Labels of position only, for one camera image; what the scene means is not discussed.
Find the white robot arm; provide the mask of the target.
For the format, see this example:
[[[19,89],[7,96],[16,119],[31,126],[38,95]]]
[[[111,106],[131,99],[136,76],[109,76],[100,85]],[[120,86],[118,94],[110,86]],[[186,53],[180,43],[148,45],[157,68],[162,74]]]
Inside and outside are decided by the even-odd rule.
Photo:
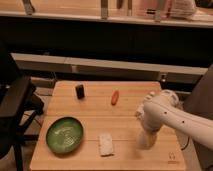
[[[179,98],[174,91],[150,92],[143,100],[142,125],[147,133],[156,134],[163,125],[189,135],[193,140],[213,150],[213,120],[202,118],[177,108]]]

